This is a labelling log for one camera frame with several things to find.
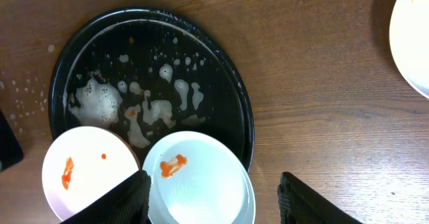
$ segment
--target black tray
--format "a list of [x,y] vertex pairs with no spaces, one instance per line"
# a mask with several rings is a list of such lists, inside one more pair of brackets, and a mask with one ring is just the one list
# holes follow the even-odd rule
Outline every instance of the black tray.
[[[173,43],[174,38],[178,39],[177,44]],[[132,64],[121,64],[118,59],[121,54],[127,54]],[[192,59],[188,66],[184,62],[186,56]],[[173,64],[176,58],[181,61],[179,66]],[[164,64],[169,64],[174,70],[170,84],[159,76],[159,69]],[[61,51],[52,73],[49,118],[54,139],[67,129],[80,125],[66,107],[70,102],[68,95],[75,94],[77,88],[86,85],[91,72],[96,70],[100,70],[102,78],[114,87],[119,80],[125,80],[127,84],[136,81],[142,89],[151,91],[151,100],[165,99],[172,103],[172,119],[177,124],[171,129],[160,119],[149,126],[141,120],[143,112],[139,113],[142,132],[152,143],[144,149],[133,147],[141,164],[159,139],[175,131],[191,130],[223,142],[249,171],[255,137],[245,86],[227,54],[194,24],[167,11],[130,7],[104,13],[82,26]],[[82,75],[81,79],[76,77],[77,74]],[[188,82],[190,87],[185,111],[179,111],[181,101],[174,89],[174,80],[179,78]],[[197,82],[204,93],[204,100],[197,111],[192,106],[192,82]],[[123,113],[130,106],[141,106],[143,97],[122,93],[121,97],[119,121],[109,129],[128,140],[128,126],[122,124],[125,119]],[[206,117],[206,121],[196,127],[180,124],[182,119],[194,114]],[[148,131],[154,134],[146,136]]]

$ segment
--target white plate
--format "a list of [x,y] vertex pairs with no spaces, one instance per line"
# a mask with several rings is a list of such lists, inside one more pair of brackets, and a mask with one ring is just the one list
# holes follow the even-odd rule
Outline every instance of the white plate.
[[429,98],[429,0],[396,0],[389,34],[397,68]]
[[[187,163],[162,177],[161,162],[181,154]],[[255,195],[244,167],[216,139],[192,131],[172,133],[149,152],[143,169],[151,176],[149,218],[159,223],[255,222]]]
[[[66,190],[62,175],[69,157],[74,168]],[[138,170],[132,151],[115,134],[97,127],[77,127],[63,133],[49,147],[42,167],[43,190],[51,209],[63,221]]]

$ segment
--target round tray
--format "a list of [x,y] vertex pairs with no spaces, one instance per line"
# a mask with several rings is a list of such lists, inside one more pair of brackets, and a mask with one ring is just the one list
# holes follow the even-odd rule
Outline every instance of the round tray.
[[[119,59],[124,54],[129,57],[126,64]],[[189,65],[185,63],[186,57],[191,59]],[[180,65],[174,64],[175,59],[180,59]],[[170,83],[159,74],[164,64],[173,68]],[[153,144],[165,135],[190,130],[218,139],[250,170],[255,126],[243,81],[221,47],[183,17],[157,9],[130,7],[104,13],[82,26],[61,51],[52,73],[49,119],[53,139],[80,125],[68,106],[79,103],[71,103],[69,98],[91,77],[115,88],[120,80],[128,85],[135,81],[142,89],[151,91],[150,101],[171,102],[172,120],[176,121],[172,128],[161,119],[146,124],[141,120],[143,111],[137,116],[143,135],[151,142],[146,148],[133,146],[140,163]],[[177,79],[189,84],[188,108],[184,111],[174,88]],[[197,82],[204,94],[197,110],[192,105],[192,82]],[[130,106],[141,106],[144,98],[130,93],[121,93],[121,97],[119,120],[110,124],[109,130],[127,141],[129,121],[124,112]],[[204,117],[205,121],[196,126],[181,124],[191,115]]]

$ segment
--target plate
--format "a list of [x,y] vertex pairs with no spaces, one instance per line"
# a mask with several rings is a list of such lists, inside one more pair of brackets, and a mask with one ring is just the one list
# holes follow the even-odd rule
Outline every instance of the plate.
[[[66,189],[62,177],[68,174],[69,160],[73,167]],[[115,134],[97,127],[77,127],[49,147],[42,167],[43,190],[51,209],[63,221],[138,170],[137,158]]]
[[389,38],[402,76],[429,98],[429,0],[396,0]]
[[[163,176],[162,163],[186,164]],[[181,131],[162,138],[143,169],[151,176],[152,223],[254,223],[255,195],[246,170],[228,148],[202,133]]]
[[[160,75],[166,67],[171,67],[170,81]],[[250,169],[255,138],[245,85],[219,45],[183,17],[132,7],[104,13],[80,28],[65,45],[52,73],[49,118],[54,139],[67,129],[82,125],[71,109],[82,107],[76,97],[78,89],[92,78],[97,84],[109,83],[116,89],[121,81],[127,85],[124,93],[118,92],[122,99],[117,108],[118,119],[104,127],[129,143],[132,122],[125,114],[129,107],[141,109],[133,129],[140,129],[150,142],[144,148],[146,144],[132,146],[141,163],[154,143],[164,136],[177,131],[198,131],[224,143],[245,169]],[[188,85],[188,93],[183,97],[186,107],[175,87],[177,80]],[[150,96],[144,91],[130,92],[133,82],[150,92]],[[194,104],[196,89],[203,94],[199,105]],[[143,107],[146,100],[147,110]],[[151,111],[151,104],[156,101],[171,104],[171,116],[165,119],[168,124],[163,119],[143,120],[144,112]],[[83,125],[93,124],[87,121]]]

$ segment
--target table surface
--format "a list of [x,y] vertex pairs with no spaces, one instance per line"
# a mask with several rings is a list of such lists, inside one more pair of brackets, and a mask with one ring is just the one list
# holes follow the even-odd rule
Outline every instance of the table surface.
[[0,0],[0,108],[17,116],[8,120],[25,154],[0,173],[0,223],[59,222],[42,190],[52,137],[47,103],[44,111],[39,103],[72,33],[128,5],[184,15],[238,68],[255,118],[256,223],[279,223],[284,171],[361,222],[429,222],[429,101],[391,57],[394,2]]

